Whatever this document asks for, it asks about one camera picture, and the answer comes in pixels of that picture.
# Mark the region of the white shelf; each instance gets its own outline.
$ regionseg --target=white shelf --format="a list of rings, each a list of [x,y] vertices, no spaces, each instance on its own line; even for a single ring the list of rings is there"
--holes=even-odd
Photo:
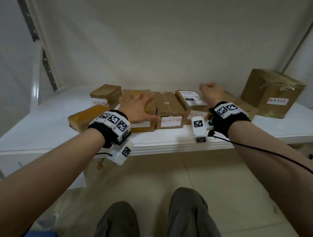
[[[93,89],[59,89],[0,138],[0,155],[47,152],[76,136],[67,117],[91,106],[89,92]],[[299,104],[294,104],[284,119],[256,116],[253,123],[287,143],[313,141],[313,111]],[[130,139],[134,143],[132,155],[232,148],[232,144],[219,139],[195,144],[190,125],[181,129],[134,133]]]

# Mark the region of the white wall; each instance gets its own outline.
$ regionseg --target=white wall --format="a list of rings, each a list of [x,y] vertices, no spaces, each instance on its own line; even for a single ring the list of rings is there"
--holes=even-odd
[[[235,95],[252,68],[288,58],[312,8],[311,0],[34,3],[59,85],[175,90],[214,80]]]
[[[33,40],[17,1],[0,1],[0,136],[29,113]]]
[[[313,31],[302,44],[285,74],[307,84],[297,102],[313,109]]]

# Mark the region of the handwritten label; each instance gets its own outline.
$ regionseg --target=handwritten label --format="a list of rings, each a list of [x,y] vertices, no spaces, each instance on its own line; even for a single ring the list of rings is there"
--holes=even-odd
[[[179,91],[187,103],[191,106],[194,105],[207,105],[207,103],[195,91]]]
[[[283,98],[269,98],[267,101],[267,104],[277,104],[277,105],[286,105],[288,103],[289,99],[283,99]]]
[[[192,110],[190,111],[190,114],[188,115],[187,119],[192,119],[193,117],[197,117],[197,116],[202,116],[205,118],[207,115],[208,115],[207,112]]]
[[[91,98],[92,99],[92,106],[96,105],[96,104],[101,104],[104,105],[106,107],[109,107],[109,103],[106,99],[99,99],[99,98]]]
[[[161,127],[175,127],[180,126],[182,116],[162,117]]]
[[[138,124],[131,124],[131,128],[148,128],[150,127],[150,121],[138,123]]]

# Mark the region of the gray pants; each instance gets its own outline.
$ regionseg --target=gray pants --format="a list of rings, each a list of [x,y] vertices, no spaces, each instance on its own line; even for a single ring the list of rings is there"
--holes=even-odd
[[[112,204],[97,225],[94,237],[139,237],[137,216],[128,202]],[[174,192],[168,212],[167,236],[221,237],[208,205],[195,190],[178,188]]]

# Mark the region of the black cable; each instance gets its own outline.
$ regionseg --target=black cable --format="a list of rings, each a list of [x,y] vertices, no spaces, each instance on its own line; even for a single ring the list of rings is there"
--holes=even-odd
[[[248,147],[248,148],[251,148],[251,149],[254,149],[254,150],[258,150],[258,151],[263,151],[263,152],[266,152],[266,153],[270,153],[270,154],[272,154],[272,155],[277,155],[277,156],[279,156],[279,157],[281,157],[281,158],[284,158],[284,159],[286,159],[286,160],[288,160],[288,161],[291,161],[292,163],[297,164],[298,166],[301,166],[302,168],[306,169],[306,170],[309,171],[311,174],[313,174],[313,171],[312,171],[311,169],[309,169],[308,167],[306,167],[306,166],[304,166],[303,164],[301,164],[301,163],[299,163],[299,162],[297,162],[297,161],[295,161],[295,160],[292,160],[292,159],[290,159],[290,158],[288,158],[288,157],[286,157],[286,156],[283,156],[283,155],[281,155],[281,154],[278,154],[278,153],[275,153],[275,152],[272,152],[272,151],[268,151],[268,150],[264,150],[264,149],[262,149],[262,148],[257,148],[257,147],[253,147],[253,146],[248,146],[248,145],[240,144],[240,143],[237,143],[237,142],[232,142],[232,141],[229,141],[229,140],[227,140],[227,139],[220,138],[220,137],[217,137],[217,136],[208,135],[208,137],[213,137],[213,138],[222,139],[222,140],[224,140],[224,141],[226,141],[226,142],[230,142],[230,143],[235,144],[235,145],[239,145],[239,146],[243,146],[243,147]]]
[[[113,156],[113,155],[111,155],[110,153],[106,153],[106,152],[97,153],[97,155],[100,155],[100,154],[107,154],[107,155],[109,155],[109,156]]]

